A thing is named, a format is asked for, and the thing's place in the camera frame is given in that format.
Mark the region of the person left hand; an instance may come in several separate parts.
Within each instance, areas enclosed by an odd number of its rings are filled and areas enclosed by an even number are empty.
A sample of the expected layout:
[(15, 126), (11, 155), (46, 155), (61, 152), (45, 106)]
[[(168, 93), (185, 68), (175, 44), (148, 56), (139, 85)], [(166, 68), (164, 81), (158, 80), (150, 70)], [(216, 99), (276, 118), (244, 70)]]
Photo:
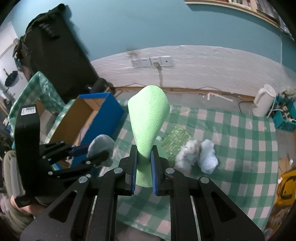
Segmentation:
[(14, 196), (11, 196), (10, 203), (13, 208), (20, 211), (21, 213), (23, 213), (25, 215), (32, 215), (34, 217), (39, 216), (46, 209), (45, 206), (40, 205), (40, 204), (35, 204), (35, 203), (24, 206), (24, 207), (18, 207), (15, 202)]

